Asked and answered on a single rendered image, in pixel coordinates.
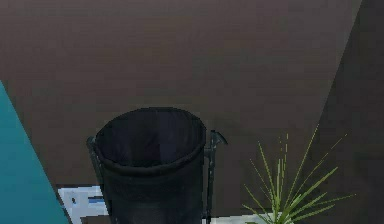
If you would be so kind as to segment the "green spiky house plant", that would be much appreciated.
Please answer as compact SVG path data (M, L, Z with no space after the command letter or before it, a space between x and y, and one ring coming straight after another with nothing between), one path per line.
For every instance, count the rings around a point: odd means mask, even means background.
M246 222L245 224L296 224L297 221L313 217L322 212L332 209L337 201L354 197L354 194L349 194L343 195L341 197L327 199L327 192L323 192L318 194L313 199L307 201L311 194L315 190L318 190L319 186L325 183L338 170L338 167L332 168L314 183L310 184L307 188L305 188L305 185L307 184L308 180L315 174L317 170L321 168L323 163L326 161L328 155L345 137L348 136L348 134L344 134L330 147L330 150L321 157L317 164L312 168L310 173L301 182L299 187L296 187L299 181L299 176L301 175L305 162L308 158L309 151L312 147L315 135L317 134L318 128L319 126L316 126L308 143L308 146L303 154L303 157L300 160L300 165L297 168L293 182L291 183L288 189L286 189L286 186L289 152L289 134L285 134L285 140L279 138L280 156L277 158L275 170L273 170L272 167L269 165L263 146L261 145L261 143L258 143L258 149L262 158L263 168L265 174L267 175L267 179L264 179L264 177L261 175L261 170L257 168L253 160L250 160L250 163L254 171L258 175L261 183L263 184L260 190L263 192L265 198L270 203L271 212L268 213L266 211L266 208L255 197L250 188L247 185L244 185L246 192L251 197L252 201L256 203L257 206L261 209L261 212L258 212L255 208L252 208L251 206L248 206L246 204L243 204L243 207L248 211L251 211L253 215L256 215L259 219L262 220L262 223L251 221Z

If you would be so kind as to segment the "black trash can with frame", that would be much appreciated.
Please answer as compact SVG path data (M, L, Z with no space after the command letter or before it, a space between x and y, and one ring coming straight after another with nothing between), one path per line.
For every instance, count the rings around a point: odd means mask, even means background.
M212 224L216 148L226 142L173 107L109 121L86 145L111 224Z

